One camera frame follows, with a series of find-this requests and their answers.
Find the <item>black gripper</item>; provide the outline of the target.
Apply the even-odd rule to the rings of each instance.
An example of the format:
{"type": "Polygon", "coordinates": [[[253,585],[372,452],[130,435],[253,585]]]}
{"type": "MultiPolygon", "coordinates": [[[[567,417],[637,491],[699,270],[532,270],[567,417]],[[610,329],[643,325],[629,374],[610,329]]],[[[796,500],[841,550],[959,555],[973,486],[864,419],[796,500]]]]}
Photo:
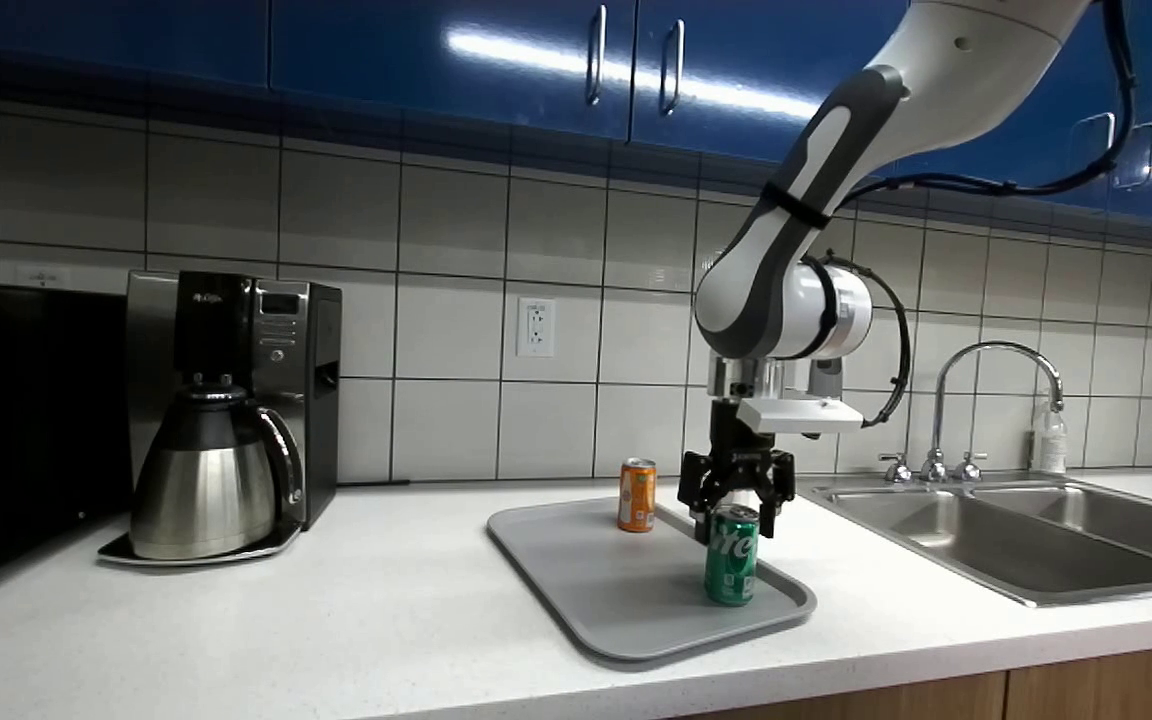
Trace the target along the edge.
{"type": "Polygon", "coordinates": [[[714,401],[707,449],[680,460],[674,500],[686,508],[694,540],[707,540],[711,508],[730,486],[760,494],[760,537],[774,540],[780,510],[796,494],[796,460],[769,432],[738,425],[730,401],[714,401]]]}

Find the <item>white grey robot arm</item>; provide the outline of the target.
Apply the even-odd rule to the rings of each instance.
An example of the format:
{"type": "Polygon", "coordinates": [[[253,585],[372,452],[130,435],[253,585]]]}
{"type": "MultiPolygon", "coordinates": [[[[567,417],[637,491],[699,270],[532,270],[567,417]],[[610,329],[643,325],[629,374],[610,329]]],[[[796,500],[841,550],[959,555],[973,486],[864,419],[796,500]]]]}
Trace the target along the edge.
{"type": "Polygon", "coordinates": [[[694,540],[738,491],[760,533],[796,494],[780,432],[885,425],[841,401],[841,361],[871,329],[860,269],[811,259],[844,196],[909,154],[955,148],[998,126],[1045,79],[1089,0],[911,0],[889,45],[826,92],[747,221],[707,259],[693,321],[711,346],[707,452],[680,464],[680,503],[694,540]]]}

